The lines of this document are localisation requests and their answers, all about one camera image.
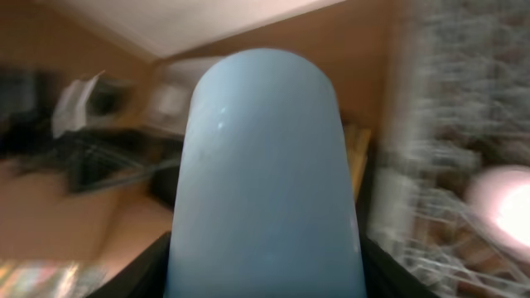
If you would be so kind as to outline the blue cup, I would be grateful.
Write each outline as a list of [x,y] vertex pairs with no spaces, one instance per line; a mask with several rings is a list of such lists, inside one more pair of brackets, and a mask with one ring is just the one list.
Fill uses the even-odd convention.
[[166,295],[365,294],[332,83],[284,50],[223,58],[191,100]]

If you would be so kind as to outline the wooden chopstick left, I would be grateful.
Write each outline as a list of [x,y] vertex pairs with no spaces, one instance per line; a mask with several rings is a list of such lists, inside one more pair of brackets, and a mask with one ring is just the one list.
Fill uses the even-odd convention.
[[354,201],[357,201],[366,159],[365,132],[354,124],[347,124],[344,126],[344,140],[348,156],[351,184],[354,192]]

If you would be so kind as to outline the pink cup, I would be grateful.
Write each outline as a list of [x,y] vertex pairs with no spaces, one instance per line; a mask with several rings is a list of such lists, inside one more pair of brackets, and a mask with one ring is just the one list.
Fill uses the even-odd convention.
[[465,201],[485,237],[522,262],[529,261],[529,168],[496,166],[472,178]]

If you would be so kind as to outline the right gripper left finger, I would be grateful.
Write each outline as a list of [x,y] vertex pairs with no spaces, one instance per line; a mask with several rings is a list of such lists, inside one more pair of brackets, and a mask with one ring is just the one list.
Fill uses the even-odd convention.
[[171,232],[162,234],[121,272],[86,298],[163,298]]

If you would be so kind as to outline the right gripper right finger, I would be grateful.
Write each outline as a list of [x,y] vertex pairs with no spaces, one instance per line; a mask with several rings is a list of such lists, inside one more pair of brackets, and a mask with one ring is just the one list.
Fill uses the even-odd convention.
[[368,298],[439,298],[372,240],[359,240]]

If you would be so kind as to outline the grey dishwasher rack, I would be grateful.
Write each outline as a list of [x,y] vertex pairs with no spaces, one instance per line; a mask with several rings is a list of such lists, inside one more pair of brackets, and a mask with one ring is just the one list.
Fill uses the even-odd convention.
[[529,261],[489,241],[474,176],[529,168],[528,0],[405,1],[367,233],[439,297],[526,297]]

